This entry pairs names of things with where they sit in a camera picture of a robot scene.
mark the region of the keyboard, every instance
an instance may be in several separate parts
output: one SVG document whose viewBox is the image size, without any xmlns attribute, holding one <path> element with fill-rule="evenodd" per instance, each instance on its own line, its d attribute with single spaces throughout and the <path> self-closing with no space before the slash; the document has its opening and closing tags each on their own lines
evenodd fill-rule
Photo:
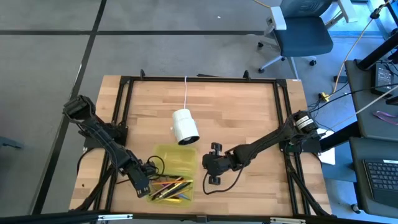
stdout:
<svg viewBox="0 0 398 224">
<path fill-rule="evenodd" d="M 363 163 L 373 199 L 398 208 L 398 161 L 366 159 Z"/>
</svg>

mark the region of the desk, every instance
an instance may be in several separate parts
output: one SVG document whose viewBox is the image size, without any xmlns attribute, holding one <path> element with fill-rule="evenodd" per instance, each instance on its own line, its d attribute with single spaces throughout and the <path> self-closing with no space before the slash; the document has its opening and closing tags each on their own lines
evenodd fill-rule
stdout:
<svg viewBox="0 0 398 224">
<path fill-rule="evenodd" d="M 354 186 L 359 209 L 371 215 L 398 218 L 398 208 L 383 205 L 373 200 L 362 162 L 364 159 L 388 158 L 398 160 L 398 142 L 350 138 L 349 144 L 351 146 L 356 178 L 358 180 L 357 183 L 354 183 Z"/>
<path fill-rule="evenodd" d="M 105 122 L 112 117 L 120 76 L 105 76 L 96 102 L 96 114 Z M 292 111 L 307 109 L 301 82 L 287 80 Z M 153 155 L 158 144 L 175 143 L 170 131 L 172 113 L 183 107 L 183 82 L 135 81 L 127 125 L 129 132 L 126 148 L 143 160 Z M 292 208 L 282 153 L 277 145 L 260 153 L 247 166 L 238 183 L 230 191 L 205 195 L 201 183 L 205 170 L 201 168 L 202 155 L 210 151 L 211 142 L 219 142 L 224 151 L 237 144 L 251 143 L 278 127 L 273 87 L 263 83 L 188 82 L 187 108 L 197 122 L 200 140 L 193 144 L 198 151 L 198 169 L 194 178 L 194 201 L 189 208 L 165 207 L 137 198 L 129 182 L 115 186 L 111 211 L 158 214 L 207 215 L 281 215 L 291 216 Z M 286 110 L 282 103 L 284 118 Z M 70 208 L 82 203 L 98 182 L 104 151 L 95 149 L 84 157 L 76 180 Z M 316 157 L 302 154 L 305 183 L 325 211 L 331 213 L 323 180 L 322 169 Z M 237 172 L 222 175 L 220 186 L 225 189 L 235 180 Z M 118 181 L 127 177 L 118 175 Z M 106 186 L 100 208 L 104 207 Z M 296 186 L 299 211 L 302 200 Z"/>
<path fill-rule="evenodd" d="M 360 70 L 353 60 L 346 61 L 345 66 L 351 91 L 371 87 L 372 70 Z M 368 103 L 372 102 L 372 100 L 379 97 L 379 95 L 371 93 L 370 90 L 365 90 L 352 94 L 352 97 L 355 110 L 358 111 Z M 375 102 L 369 108 L 362 111 L 360 114 L 357 114 L 357 122 L 354 122 L 337 131 L 335 134 L 322 139 L 322 150 L 326 150 L 346 142 L 349 137 L 365 137 L 387 141 L 398 141 L 396 126 L 389 124 L 372 114 L 373 111 L 378 110 L 389 114 L 397 114 L 398 106 L 387 105 L 386 101 L 383 99 Z"/>
</svg>

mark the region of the black table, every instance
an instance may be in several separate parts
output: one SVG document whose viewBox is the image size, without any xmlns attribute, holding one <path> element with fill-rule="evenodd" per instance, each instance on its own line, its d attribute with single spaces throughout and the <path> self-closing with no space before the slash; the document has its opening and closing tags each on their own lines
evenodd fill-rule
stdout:
<svg viewBox="0 0 398 224">
<path fill-rule="evenodd" d="M 366 138 L 350 138 L 357 182 L 354 183 L 358 208 L 371 215 L 398 218 L 398 208 L 375 202 L 371 195 L 363 165 L 364 159 L 398 160 L 398 142 Z"/>
<path fill-rule="evenodd" d="M 346 73 L 351 91 L 361 90 L 371 87 L 372 70 L 360 70 L 353 60 L 345 62 Z M 355 111 L 360 110 L 368 103 L 375 100 L 379 95 L 375 95 L 370 90 L 360 91 L 352 94 Z M 386 141 L 398 141 L 398 128 L 396 125 L 389 124 L 373 115 L 374 111 L 383 111 L 392 115 L 398 114 L 398 106 L 387 105 L 381 99 L 369 108 L 357 114 L 356 122 L 337 131 L 331 136 L 321 140 L 322 151 L 326 151 L 348 140 L 349 137 L 365 137 Z"/>
</svg>

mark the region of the wooden table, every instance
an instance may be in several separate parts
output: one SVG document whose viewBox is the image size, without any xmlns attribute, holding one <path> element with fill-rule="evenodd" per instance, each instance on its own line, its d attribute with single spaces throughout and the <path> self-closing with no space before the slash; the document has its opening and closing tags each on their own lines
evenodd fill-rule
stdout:
<svg viewBox="0 0 398 224">
<path fill-rule="evenodd" d="M 104 76 L 96 103 L 96 114 L 110 122 L 118 92 L 120 76 Z M 300 81 L 287 80 L 292 112 L 307 109 Z M 127 119 L 129 132 L 126 147 L 146 161 L 158 144 L 175 143 L 170 131 L 172 113 L 183 107 L 183 82 L 135 81 Z M 286 111 L 280 89 L 284 119 Z M 283 155 L 274 145 L 261 152 L 247 166 L 238 183 L 230 191 L 205 195 L 201 183 L 205 170 L 202 155 L 210 151 L 211 142 L 219 142 L 224 151 L 237 144 L 251 143 L 278 127 L 277 111 L 272 85 L 263 83 L 210 83 L 188 82 L 187 108 L 197 122 L 200 140 L 197 148 L 198 169 L 195 176 L 194 200 L 189 208 L 165 207 L 137 198 L 131 183 L 115 186 L 113 212 L 173 213 L 207 215 L 280 215 L 291 216 L 289 190 Z M 97 184 L 104 150 L 95 149 L 81 162 L 70 208 L 79 206 Z M 319 160 L 311 154 L 302 154 L 305 183 L 317 202 L 331 213 Z M 228 171 L 221 177 L 220 186 L 207 185 L 207 191 L 225 189 L 235 180 L 237 172 Z M 118 175 L 118 181 L 127 177 Z M 106 199 L 106 186 L 101 208 Z M 295 186 L 299 211 L 303 212 L 300 191 Z"/>
</svg>

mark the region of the floor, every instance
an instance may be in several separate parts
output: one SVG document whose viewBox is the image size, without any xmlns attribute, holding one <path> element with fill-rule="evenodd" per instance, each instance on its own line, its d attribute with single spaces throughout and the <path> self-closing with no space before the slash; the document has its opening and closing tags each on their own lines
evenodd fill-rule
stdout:
<svg viewBox="0 0 398 224">
<path fill-rule="evenodd" d="M 4 0 L 0 7 L 0 30 L 91 30 L 101 0 Z M 280 1 L 264 1 L 271 6 Z M 379 1 L 372 1 L 378 6 Z M 369 14 L 367 5 L 355 5 L 358 15 Z M 322 18 L 329 20 L 336 4 Z M 269 11 L 252 1 L 158 1 L 114 0 L 106 3 L 99 30 L 264 30 Z M 382 24 L 391 29 L 391 18 L 382 14 Z M 361 17 L 355 24 L 341 21 L 331 30 L 334 48 L 319 55 L 311 67 L 297 58 L 307 103 L 321 91 L 331 91 L 332 77 L 356 36 L 368 23 Z M 349 59 L 363 58 L 384 42 L 372 22 Z M 87 35 L 0 35 L 0 136 L 24 144 L 23 149 L 0 150 L 0 216 L 29 213 L 32 198 L 60 124 L 62 105 L 68 100 L 88 42 Z M 96 100 L 103 75 L 195 76 L 198 73 L 241 77 L 294 78 L 288 63 L 276 62 L 263 74 L 256 71 L 277 52 L 256 48 L 258 36 L 227 35 L 124 35 L 97 36 L 81 84 L 80 94 Z M 346 87 L 341 92 L 349 92 Z M 333 126 L 354 113 L 350 97 L 324 107 L 317 120 Z M 351 121 L 337 126 L 340 129 Z M 44 206 L 45 213 L 68 209 L 76 178 L 76 162 L 83 138 L 70 126 Z M 357 215 L 349 209 L 356 203 L 352 183 L 326 179 L 333 213 L 341 218 L 394 223 L 391 218 Z"/>
</svg>

